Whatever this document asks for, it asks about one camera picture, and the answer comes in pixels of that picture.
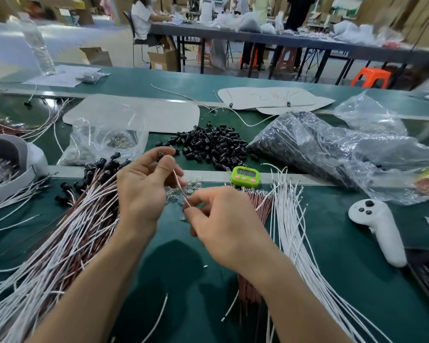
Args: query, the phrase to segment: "hand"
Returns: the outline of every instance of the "hand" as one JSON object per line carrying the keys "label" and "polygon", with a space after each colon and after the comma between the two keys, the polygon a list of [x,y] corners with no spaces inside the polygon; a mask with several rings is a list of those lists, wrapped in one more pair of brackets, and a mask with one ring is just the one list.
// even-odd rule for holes
{"label": "hand", "polygon": [[[160,152],[166,155],[156,164]],[[117,231],[154,236],[166,200],[164,186],[176,187],[173,170],[181,186],[187,184],[181,178],[183,170],[171,156],[174,154],[175,149],[171,147],[154,148],[118,172],[120,221]]]}
{"label": "hand", "polygon": [[[219,264],[252,281],[259,266],[278,248],[262,225],[249,197],[232,187],[197,190],[184,207],[191,235],[198,236]],[[195,206],[205,205],[199,209]]]}

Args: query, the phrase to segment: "plastic water bottle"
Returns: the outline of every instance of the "plastic water bottle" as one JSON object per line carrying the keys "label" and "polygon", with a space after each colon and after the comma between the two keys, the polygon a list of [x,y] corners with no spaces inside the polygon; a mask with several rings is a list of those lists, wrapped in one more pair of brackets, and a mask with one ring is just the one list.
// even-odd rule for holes
{"label": "plastic water bottle", "polygon": [[20,25],[24,38],[35,56],[44,74],[56,74],[56,67],[49,55],[40,30],[27,13],[19,13],[20,19],[15,21]]}

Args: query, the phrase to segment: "black chair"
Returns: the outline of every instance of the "black chair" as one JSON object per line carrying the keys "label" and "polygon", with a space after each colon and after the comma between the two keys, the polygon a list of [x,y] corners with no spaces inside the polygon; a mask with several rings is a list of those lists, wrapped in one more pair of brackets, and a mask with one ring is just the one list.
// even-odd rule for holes
{"label": "black chair", "polygon": [[124,13],[124,15],[126,16],[127,21],[128,21],[128,22],[129,22],[129,24],[130,24],[130,29],[132,30],[132,60],[133,60],[133,67],[135,67],[135,46],[136,46],[136,45],[140,45],[140,46],[141,46],[141,60],[142,60],[144,63],[149,63],[149,62],[146,62],[146,61],[143,59],[143,45],[144,45],[144,44],[148,44],[148,42],[147,42],[146,40],[138,40],[138,39],[135,39],[135,34],[136,34],[136,32],[135,32],[135,27],[133,26],[132,15],[131,15],[131,13],[130,13],[130,12],[127,12],[127,11],[123,11],[123,13]]}

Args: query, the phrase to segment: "green digital timer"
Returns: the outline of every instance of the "green digital timer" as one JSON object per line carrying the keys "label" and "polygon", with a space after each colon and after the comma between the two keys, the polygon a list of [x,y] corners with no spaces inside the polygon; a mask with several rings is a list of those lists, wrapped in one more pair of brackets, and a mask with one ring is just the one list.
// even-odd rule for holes
{"label": "green digital timer", "polygon": [[261,174],[254,168],[237,166],[233,169],[230,181],[241,187],[257,187]]}

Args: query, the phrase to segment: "bag of black parts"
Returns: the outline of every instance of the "bag of black parts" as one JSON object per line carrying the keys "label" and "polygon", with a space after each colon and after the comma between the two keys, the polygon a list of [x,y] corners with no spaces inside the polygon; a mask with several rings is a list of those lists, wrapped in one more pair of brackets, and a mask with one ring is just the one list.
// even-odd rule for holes
{"label": "bag of black parts", "polygon": [[311,112],[298,112],[280,115],[247,149],[381,201],[429,200],[415,186],[429,168],[429,147],[412,137],[332,127]]}

